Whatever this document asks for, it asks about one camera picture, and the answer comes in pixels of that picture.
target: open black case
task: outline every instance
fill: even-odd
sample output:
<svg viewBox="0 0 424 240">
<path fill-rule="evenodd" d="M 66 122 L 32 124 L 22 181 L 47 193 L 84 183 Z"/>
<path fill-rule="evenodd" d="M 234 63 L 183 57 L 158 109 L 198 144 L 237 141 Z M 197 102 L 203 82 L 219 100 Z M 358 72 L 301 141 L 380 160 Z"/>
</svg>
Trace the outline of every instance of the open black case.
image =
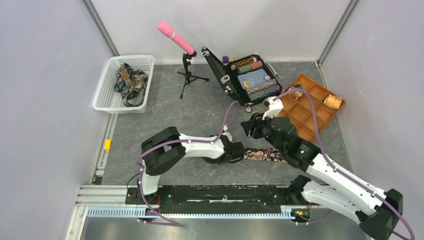
<svg viewBox="0 0 424 240">
<path fill-rule="evenodd" d="M 273 69 L 273 67 L 262 60 L 262 58 L 257 54 L 252 54 L 241 59 L 237 59 L 235 61 L 229 62 L 227 65 L 224 65 L 206 46 L 201 49 L 201 54 L 206 59 L 210 68 L 212 69 L 213 74 L 215 74 L 218 79 L 219 84 L 221 85 L 224 92 L 230 96 L 232 99 L 238 101 L 240 105 L 245 106 L 246 112 L 250 112 L 252 109 L 251 106 L 262 103 L 265 99 L 272 96 L 278 96 L 284 89 L 281 87 L 278 78 L 277 72 Z M 231 69 L 231 65 L 249 59 L 250 57 L 255 57 L 257 61 L 262 61 L 262 67 L 268 76 L 271 79 L 275 79 L 277 85 L 280 87 L 280 91 L 266 97 L 257 99 L 255 101 L 251 101 L 247 92 L 243 89 L 240 82 L 238 81 L 238 71 L 237 69 Z"/>
</svg>

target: brown divided box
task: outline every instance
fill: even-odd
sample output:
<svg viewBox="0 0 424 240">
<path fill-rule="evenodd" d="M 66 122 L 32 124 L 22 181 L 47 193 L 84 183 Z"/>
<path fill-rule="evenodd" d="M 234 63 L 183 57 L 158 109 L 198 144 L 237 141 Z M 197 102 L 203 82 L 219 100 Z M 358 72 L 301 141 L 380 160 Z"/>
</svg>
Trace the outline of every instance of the brown divided box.
<svg viewBox="0 0 424 240">
<path fill-rule="evenodd" d="M 337 95 L 304 74 L 298 76 L 297 79 L 284 90 L 284 92 L 296 84 L 302 84 L 303 89 L 309 93 L 316 113 L 318 132 L 321 133 L 336 116 L 337 112 L 340 111 L 340 109 L 342 109 L 342 107 L 346 104 L 346 101 L 343 99 L 338 110 L 334 110 L 325 105 L 323 101 L 329 94 Z M 298 101 L 296 101 L 292 97 L 285 95 L 281 98 L 281 100 L 283 110 L 279 112 L 278 117 L 288 117 L 290 122 L 296 126 L 299 137 L 313 142 L 317 136 L 315 134 L 314 118 L 312 116 L 312 108 L 308 97 L 303 95 Z"/>
</svg>

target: suitcase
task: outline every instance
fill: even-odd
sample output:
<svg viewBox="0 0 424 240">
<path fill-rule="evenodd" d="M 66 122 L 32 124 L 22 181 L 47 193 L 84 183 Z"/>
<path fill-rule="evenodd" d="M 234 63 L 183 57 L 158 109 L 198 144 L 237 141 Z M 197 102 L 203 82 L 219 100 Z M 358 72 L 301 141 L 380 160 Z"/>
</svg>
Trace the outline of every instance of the suitcase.
<svg viewBox="0 0 424 240">
<path fill-rule="evenodd" d="M 213 74 L 218 79 L 219 84 L 222 87 L 222 90 L 232 99 L 238 101 L 238 103 L 241 106 L 244 106 L 244 110 L 247 113 L 250 113 L 252 111 L 252 106 L 262 103 L 265 99 L 272 96 L 278 96 L 284 89 L 281 87 L 278 78 L 277 73 L 273 69 L 273 67 L 262 60 L 262 58 L 257 54 L 252 54 L 250 56 L 243 57 L 241 59 L 237 59 L 235 61 L 229 62 L 227 65 L 224 65 L 221 60 L 219 60 L 206 46 L 204 46 L 201 49 L 201 54 L 206 59 L 207 63 L 209 64 Z M 262 67 L 255 69 L 254 71 L 258 71 L 261 74 L 263 71 L 265 72 L 265 78 L 266 79 L 275 79 L 277 87 L 273 88 L 274 93 L 265 95 L 259 99 L 251 100 L 248 92 L 246 90 L 246 86 L 242 86 L 241 82 L 239 81 L 238 77 L 246 74 L 246 73 L 239 73 L 238 69 L 240 65 L 243 65 L 249 60 L 252 60 L 255 62 L 262 61 Z"/>
</svg>

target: robotic hand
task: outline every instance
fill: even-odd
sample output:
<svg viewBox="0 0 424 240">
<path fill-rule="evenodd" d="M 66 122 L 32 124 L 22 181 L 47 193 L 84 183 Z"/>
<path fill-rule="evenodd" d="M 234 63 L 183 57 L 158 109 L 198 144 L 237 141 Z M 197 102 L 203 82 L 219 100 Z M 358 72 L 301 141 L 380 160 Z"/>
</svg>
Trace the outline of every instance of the robotic hand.
<svg viewBox="0 0 424 240">
<path fill-rule="evenodd" d="M 384 191 L 369 184 L 338 165 L 319 147 L 299 137 L 296 127 L 287 117 L 277 117 L 283 103 L 274 98 L 265 100 L 266 112 L 254 113 L 249 121 L 241 123 L 246 135 L 254 139 L 265 138 L 281 152 L 281 158 L 289 165 L 329 184 L 320 185 L 300 175 L 289 187 L 297 198 L 345 215 L 376 240 L 388 240 L 399 221 L 399 216 L 390 207 L 402 214 L 402 194 L 395 189 Z M 158 148 L 168 141 L 173 144 Z M 171 126 L 149 138 L 141 145 L 145 153 L 143 165 L 146 174 L 142 175 L 141 181 L 144 195 L 155 193 L 161 174 L 182 158 L 202 157 L 211 164 L 241 161 L 246 149 L 241 142 L 231 141 L 232 137 L 225 127 L 218 136 L 193 137 L 178 133 L 177 128 Z"/>
</svg>

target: microphone head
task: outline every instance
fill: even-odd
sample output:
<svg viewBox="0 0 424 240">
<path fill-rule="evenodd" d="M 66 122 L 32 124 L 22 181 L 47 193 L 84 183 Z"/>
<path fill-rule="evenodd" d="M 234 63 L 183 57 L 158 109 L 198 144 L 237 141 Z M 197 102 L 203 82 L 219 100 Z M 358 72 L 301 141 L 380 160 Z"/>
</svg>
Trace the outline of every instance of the microphone head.
<svg viewBox="0 0 424 240">
<path fill-rule="evenodd" d="M 174 29 L 166 21 L 160 21 L 157 24 L 157 29 L 159 29 L 159 31 L 168 38 L 174 34 Z"/>
</svg>

